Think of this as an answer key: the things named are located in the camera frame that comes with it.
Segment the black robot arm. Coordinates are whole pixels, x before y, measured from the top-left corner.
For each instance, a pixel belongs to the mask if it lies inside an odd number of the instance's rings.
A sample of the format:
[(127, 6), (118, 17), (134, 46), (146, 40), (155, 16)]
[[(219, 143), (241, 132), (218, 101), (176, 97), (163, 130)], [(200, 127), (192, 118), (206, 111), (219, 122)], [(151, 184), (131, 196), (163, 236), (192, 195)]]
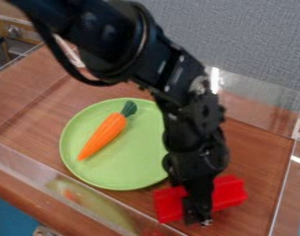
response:
[(5, 0), (32, 22), (65, 71), (105, 87), (132, 81), (163, 115), (163, 168), (187, 191), (184, 218), (213, 221), (213, 180), (229, 165), (225, 108), (204, 67), (172, 42), (150, 11), (130, 0)]

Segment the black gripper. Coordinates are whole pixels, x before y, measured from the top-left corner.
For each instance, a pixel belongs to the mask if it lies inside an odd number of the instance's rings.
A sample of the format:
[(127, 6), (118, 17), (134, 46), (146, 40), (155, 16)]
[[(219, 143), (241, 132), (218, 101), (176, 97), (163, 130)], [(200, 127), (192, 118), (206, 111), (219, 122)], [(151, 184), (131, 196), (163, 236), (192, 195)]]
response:
[(172, 187), (183, 183), (187, 196), (182, 200), (183, 221), (208, 226), (213, 222), (213, 174), (229, 165), (229, 148), (219, 128), (200, 145), (187, 152), (168, 151), (162, 160), (167, 180)]

